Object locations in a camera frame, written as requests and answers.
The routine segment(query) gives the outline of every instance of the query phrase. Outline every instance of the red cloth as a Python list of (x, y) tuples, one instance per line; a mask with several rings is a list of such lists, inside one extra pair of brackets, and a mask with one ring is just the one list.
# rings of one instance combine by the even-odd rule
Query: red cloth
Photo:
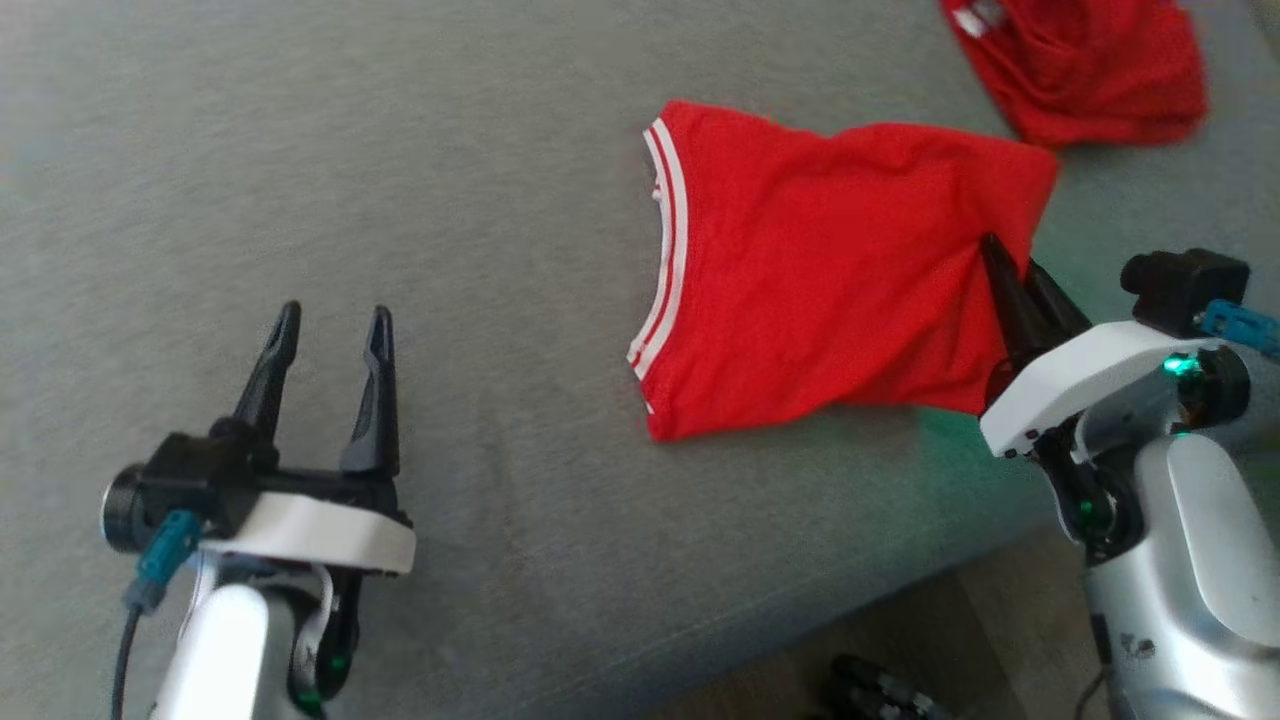
[(1208, 110), (1190, 18), (1170, 0), (942, 0), (1023, 140), (1155, 145)]
[(832, 402), (982, 413), (1005, 348), (979, 241), (1025, 270), (1050, 152), (906, 124), (828, 138), (680, 101), (644, 138), (662, 266), (627, 360), (654, 439)]

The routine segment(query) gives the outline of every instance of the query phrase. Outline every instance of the striped trim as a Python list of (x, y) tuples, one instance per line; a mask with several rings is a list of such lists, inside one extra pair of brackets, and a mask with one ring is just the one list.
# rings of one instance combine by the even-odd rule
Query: striped trim
[(676, 155), (676, 143), (662, 118), (644, 133), (645, 145), (658, 173), (654, 199), (662, 209), (662, 264), (658, 269), (658, 295), (640, 333), (631, 341), (627, 361), (641, 380), (662, 352), (676, 324), (680, 297), (685, 287), (685, 261), (689, 255), (689, 200), (685, 173)]

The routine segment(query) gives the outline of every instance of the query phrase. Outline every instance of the wooden floor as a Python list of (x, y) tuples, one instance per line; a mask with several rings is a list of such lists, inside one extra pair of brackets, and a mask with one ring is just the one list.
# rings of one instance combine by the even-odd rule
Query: wooden floor
[[(965, 719), (1070, 719), (1098, 670), (1079, 550), (1055, 528), (927, 580), (695, 691), (650, 720), (823, 717), (841, 652), (878, 662)], [(1085, 717), (1103, 720), (1106, 693)]]

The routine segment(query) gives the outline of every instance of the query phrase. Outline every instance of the gray fabric surface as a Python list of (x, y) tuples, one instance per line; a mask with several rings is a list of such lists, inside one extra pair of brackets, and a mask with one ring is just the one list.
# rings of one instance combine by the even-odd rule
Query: gray fabric surface
[[(1130, 254), (1193, 245), (1280, 310), (1280, 73), (1247, 5), (1196, 5), (1203, 132), (1066, 152), (1037, 238), (1096, 319), (1125, 314)], [(639, 133), (675, 96), (1007, 133), (933, 0), (0, 8), (0, 716), (105, 715), (132, 560), (100, 492), (232, 407), (291, 297), (294, 465), (337, 462), (369, 314), (396, 314), (421, 538), (369, 585), (338, 717), (635, 715), (1043, 521), (966, 418), (649, 442), (623, 361), (659, 250)], [(133, 717), (183, 589), (142, 625)]]

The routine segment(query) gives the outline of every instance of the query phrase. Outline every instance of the black cable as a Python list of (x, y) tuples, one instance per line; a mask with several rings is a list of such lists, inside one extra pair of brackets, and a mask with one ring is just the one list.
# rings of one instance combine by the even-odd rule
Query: black cable
[(124, 717), (124, 674), (129, 670), (129, 651), (133, 650), (133, 635), (138, 632), (138, 619), (142, 618), (142, 607), (134, 605), (129, 607), (129, 615), (124, 619), (124, 634), (120, 637), (120, 652), (115, 656), (115, 679), (111, 680), (111, 720)]
[(1106, 679), (1107, 669), (1103, 666), (1098, 670), (1098, 674), (1089, 680), (1089, 684), (1084, 687), (1084, 692), (1080, 693), (1080, 700), (1075, 701), (1075, 715), (1073, 715), (1075, 720), (1084, 720), (1084, 706), (1089, 703), (1089, 700), (1098, 692), (1098, 688), (1102, 687), (1102, 682)]

